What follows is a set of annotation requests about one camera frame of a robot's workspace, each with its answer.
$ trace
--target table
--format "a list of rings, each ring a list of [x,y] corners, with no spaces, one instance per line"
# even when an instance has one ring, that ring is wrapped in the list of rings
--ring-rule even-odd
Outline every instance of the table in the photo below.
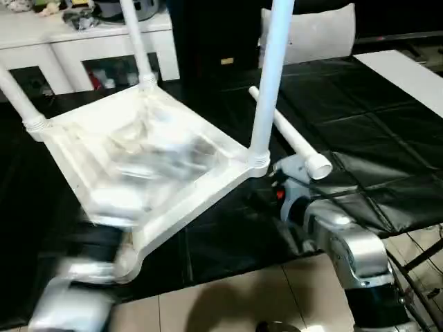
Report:
[[[420,84],[429,82],[421,81],[418,65],[386,54],[381,56],[391,58],[385,71],[359,56],[381,75],[353,57],[286,66],[278,99],[280,112],[334,164],[318,188],[380,237],[435,225],[443,216],[443,119],[430,110],[434,105],[426,96],[420,96],[422,104],[410,96],[413,91],[398,87],[404,82],[397,79],[408,73]],[[392,68],[402,74],[391,78],[397,86],[382,77]],[[437,78],[429,80],[441,84]],[[260,73],[253,71],[195,86],[166,82],[163,88],[248,146],[255,101],[247,88],[259,80]],[[104,96],[91,91],[34,103],[49,118]],[[64,252],[79,205],[45,147],[22,129],[16,113],[4,105],[0,117],[0,135],[9,138],[0,148],[0,291],[8,301],[0,323],[6,328],[27,323]],[[276,131],[270,150],[272,162],[292,153]],[[271,209],[254,204],[253,193],[267,190],[262,178],[240,185],[148,256],[136,280],[113,289],[116,296],[129,301],[312,255],[301,249],[293,227],[286,227],[292,235],[286,236]],[[25,225],[26,234],[20,232]]]

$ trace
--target beige floor tile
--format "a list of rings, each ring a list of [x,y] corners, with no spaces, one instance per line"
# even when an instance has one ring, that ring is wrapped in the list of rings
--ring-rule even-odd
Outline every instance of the beige floor tile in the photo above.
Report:
[[[111,332],[160,332],[159,297],[148,297],[118,306]]]
[[[160,295],[161,332],[254,332],[260,321],[305,328],[281,267]]]
[[[284,270],[308,327],[324,332],[353,331],[345,293],[326,254],[287,263]]]

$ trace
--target white shelf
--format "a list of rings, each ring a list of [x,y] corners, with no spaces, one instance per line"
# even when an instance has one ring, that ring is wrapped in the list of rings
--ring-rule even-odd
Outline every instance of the white shelf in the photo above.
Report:
[[[148,20],[139,23],[142,33],[171,30],[171,18],[166,7]],[[76,31],[62,20],[62,12],[49,17],[40,17],[34,12],[0,11],[0,30],[8,33],[0,37],[0,50],[22,46],[56,42],[68,42],[78,39],[127,35],[124,25],[100,24],[86,31]]]

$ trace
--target white cabinet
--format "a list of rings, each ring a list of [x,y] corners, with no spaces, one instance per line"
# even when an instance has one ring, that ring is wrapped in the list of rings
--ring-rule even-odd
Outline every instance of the white cabinet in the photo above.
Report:
[[[147,53],[155,56],[164,81],[179,79],[179,67],[166,7],[139,23]],[[93,90],[87,62],[133,57],[124,25],[100,24],[75,31],[62,13],[39,17],[34,12],[0,12],[0,63],[7,69],[39,67],[56,94]]]
[[[2,49],[0,63],[8,70],[38,67],[55,94],[74,92],[48,44]]]
[[[143,33],[142,38],[146,52],[156,55],[162,79],[178,79],[179,67],[172,30]],[[128,35],[65,41],[52,46],[75,91],[93,89],[85,68],[86,62],[134,54]]]

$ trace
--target stuffed toy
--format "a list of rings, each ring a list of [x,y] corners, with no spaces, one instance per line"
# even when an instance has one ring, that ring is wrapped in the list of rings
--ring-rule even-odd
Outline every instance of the stuffed toy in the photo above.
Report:
[[[0,4],[13,12],[27,12],[33,7],[33,0],[0,0]]]

